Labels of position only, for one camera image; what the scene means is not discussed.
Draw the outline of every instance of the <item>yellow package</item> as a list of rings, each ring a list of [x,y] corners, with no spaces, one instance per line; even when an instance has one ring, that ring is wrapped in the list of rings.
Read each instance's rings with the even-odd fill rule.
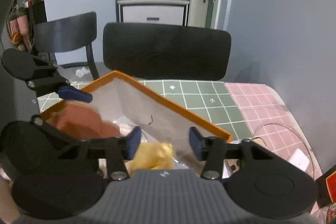
[[[127,163],[130,175],[138,169],[172,169],[174,151],[171,143],[140,143],[134,159]]]

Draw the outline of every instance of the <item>white drawer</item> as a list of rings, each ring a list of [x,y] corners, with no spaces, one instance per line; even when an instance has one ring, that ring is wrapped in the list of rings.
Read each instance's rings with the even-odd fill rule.
[[[183,25],[184,6],[123,6],[123,22]]]

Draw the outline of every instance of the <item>wire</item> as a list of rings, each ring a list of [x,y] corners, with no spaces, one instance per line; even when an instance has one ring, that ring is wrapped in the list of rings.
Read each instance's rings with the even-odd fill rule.
[[[299,135],[299,133],[294,129],[294,128],[291,128],[290,126],[284,124],[284,123],[281,123],[281,122],[268,122],[268,123],[265,123],[265,124],[262,124],[260,127],[257,128],[257,130],[253,133],[253,136],[252,136],[252,140],[253,139],[256,139],[256,138],[259,138],[259,137],[256,137],[254,138],[254,135],[256,135],[256,133],[262,129],[264,126],[268,126],[268,125],[277,125],[277,126],[282,126],[282,127],[285,127],[287,128],[288,130],[292,131],[299,139],[300,141],[303,143],[303,145],[305,146],[305,148],[307,149],[307,152],[308,152],[308,155],[309,155],[309,158],[310,158],[310,161],[311,161],[311,164],[313,166],[313,180],[315,180],[315,165],[314,165],[314,162],[313,162],[313,159],[312,159],[312,156],[311,156],[311,153],[310,153],[310,149],[308,148],[308,146],[306,145],[305,141],[301,138],[301,136]]]

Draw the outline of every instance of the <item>chair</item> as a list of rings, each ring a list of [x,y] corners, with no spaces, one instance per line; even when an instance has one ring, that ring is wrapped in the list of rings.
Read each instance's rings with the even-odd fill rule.
[[[231,36],[225,31],[147,23],[108,23],[104,64],[143,79],[220,80]]]
[[[62,67],[88,66],[94,80],[99,78],[92,51],[92,42],[96,38],[95,12],[40,23],[34,28],[35,47],[39,52],[68,52],[85,46],[87,62],[70,63]]]

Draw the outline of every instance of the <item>white power adapter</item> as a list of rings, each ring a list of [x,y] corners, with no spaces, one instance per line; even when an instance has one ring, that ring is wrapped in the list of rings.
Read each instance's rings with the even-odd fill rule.
[[[310,160],[300,149],[297,148],[289,157],[288,162],[305,172],[309,166]]]

